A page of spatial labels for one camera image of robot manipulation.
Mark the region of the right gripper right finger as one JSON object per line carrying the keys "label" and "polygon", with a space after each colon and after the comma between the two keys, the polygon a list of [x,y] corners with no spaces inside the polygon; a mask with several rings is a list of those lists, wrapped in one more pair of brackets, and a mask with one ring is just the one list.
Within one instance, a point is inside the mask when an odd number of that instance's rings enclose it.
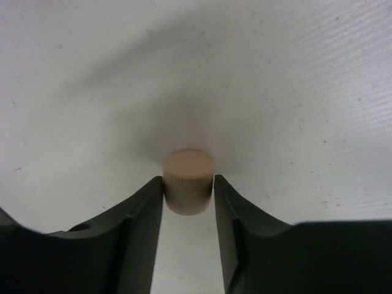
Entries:
{"label": "right gripper right finger", "polygon": [[226,293],[390,293],[391,221],[286,224],[214,180]]}

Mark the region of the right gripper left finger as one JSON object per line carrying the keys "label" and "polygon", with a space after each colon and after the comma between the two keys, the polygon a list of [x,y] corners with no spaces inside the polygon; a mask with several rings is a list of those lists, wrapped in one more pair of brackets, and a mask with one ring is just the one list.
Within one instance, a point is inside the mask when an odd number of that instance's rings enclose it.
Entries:
{"label": "right gripper left finger", "polygon": [[163,184],[68,231],[41,233],[1,213],[2,293],[149,293],[162,220]]}

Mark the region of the small wood cylinder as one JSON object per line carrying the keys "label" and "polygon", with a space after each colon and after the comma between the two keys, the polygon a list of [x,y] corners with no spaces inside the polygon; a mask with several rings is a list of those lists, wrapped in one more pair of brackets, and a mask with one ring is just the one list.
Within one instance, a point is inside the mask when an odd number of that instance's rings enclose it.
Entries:
{"label": "small wood cylinder", "polygon": [[183,216],[204,212],[211,200],[214,172],[214,161],[205,151],[187,148],[169,154],[163,166],[168,208]]}

